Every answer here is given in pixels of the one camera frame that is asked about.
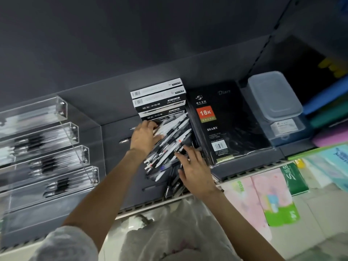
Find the barcode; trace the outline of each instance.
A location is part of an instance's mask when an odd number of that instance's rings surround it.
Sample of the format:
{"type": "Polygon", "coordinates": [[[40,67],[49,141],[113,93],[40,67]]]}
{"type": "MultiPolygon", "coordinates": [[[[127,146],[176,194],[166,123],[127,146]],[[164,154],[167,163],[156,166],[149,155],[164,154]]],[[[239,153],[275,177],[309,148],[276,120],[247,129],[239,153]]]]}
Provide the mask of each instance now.
{"type": "Polygon", "coordinates": [[[219,151],[219,150],[227,148],[225,140],[212,142],[212,146],[213,146],[214,151],[219,151]]]}
{"type": "Polygon", "coordinates": [[[139,105],[139,104],[142,104],[142,103],[143,103],[143,99],[135,100],[135,104],[136,105],[139,105]]]}
{"type": "Polygon", "coordinates": [[[140,95],[140,91],[138,90],[137,92],[132,92],[132,96],[135,97],[135,96],[138,96],[140,95]]]}

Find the person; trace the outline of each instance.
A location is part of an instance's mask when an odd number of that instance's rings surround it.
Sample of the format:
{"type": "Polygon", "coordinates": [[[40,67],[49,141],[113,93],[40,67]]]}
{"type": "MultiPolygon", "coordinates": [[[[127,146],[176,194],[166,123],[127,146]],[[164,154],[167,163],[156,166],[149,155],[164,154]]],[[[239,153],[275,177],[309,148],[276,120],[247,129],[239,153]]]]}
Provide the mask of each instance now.
{"type": "MultiPolygon", "coordinates": [[[[143,121],[119,164],[50,233],[31,261],[98,260],[98,253],[120,210],[138,167],[162,136],[156,123],[143,121]]],[[[184,147],[189,159],[179,175],[194,199],[144,228],[128,232],[120,260],[284,260],[216,188],[199,151],[184,147]]]]}

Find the hand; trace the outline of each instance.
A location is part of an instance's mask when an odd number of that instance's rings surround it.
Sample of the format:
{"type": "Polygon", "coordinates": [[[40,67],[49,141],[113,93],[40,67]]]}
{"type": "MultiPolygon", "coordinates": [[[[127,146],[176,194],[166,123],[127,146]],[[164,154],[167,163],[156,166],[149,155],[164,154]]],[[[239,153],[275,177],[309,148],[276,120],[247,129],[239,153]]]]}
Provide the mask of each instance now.
{"type": "Polygon", "coordinates": [[[219,191],[215,186],[210,168],[205,163],[200,152],[186,145],[184,145],[184,149],[188,153],[190,160],[180,153],[175,153],[175,156],[184,167],[184,171],[179,170],[179,175],[185,187],[200,200],[203,200],[211,193],[219,191]]]}
{"type": "Polygon", "coordinates": [[[137,150],[143,155],[145,159],[147,155],[154,148],[154,145],[163,138],[163,135],[154,137],[154,128],[157,124],[153,121],[143,121],[133,132],[132,140],[130,142],[130,150],[137,150]]]}

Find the left arm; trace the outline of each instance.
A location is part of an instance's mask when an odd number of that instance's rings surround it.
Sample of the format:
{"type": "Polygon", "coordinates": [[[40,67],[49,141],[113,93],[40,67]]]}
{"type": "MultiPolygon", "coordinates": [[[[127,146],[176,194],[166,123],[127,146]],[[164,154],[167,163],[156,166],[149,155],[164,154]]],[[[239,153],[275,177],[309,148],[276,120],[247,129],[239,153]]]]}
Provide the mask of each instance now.
{"type": "Polygon", "coordinates": [[[62,226],[83,230],[98,248],[120,210],[124,196],[138,167],[162,136],[153,135],[154,122],[143,121],[134,130],[130,150],[119,164],[70,213],[62,226]]]}

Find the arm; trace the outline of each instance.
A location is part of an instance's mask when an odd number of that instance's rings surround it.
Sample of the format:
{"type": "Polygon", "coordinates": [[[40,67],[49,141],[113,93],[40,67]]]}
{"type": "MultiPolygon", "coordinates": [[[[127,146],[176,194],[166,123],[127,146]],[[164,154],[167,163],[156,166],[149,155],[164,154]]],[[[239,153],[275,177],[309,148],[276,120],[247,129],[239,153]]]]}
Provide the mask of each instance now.
{"type": "Polygon", "coordinates": [[[211,172],[199,151],[184,147],[190,160],[176,153],[184,167],[179,171],[186,188],[209,208],[237,254],[244,261],[284,260],[281,255],[233,207],[224,193],[216,188],[211,172]]]}
{"type": "Polygon", "coordinates": [[[143,121],[134,130],[130,150],[119,164],[70,213],[63,226],[82,229],[98,248],[120,210],[124,196],[141,162],[162,136],[153,135],[154,122],[143,121]]]}

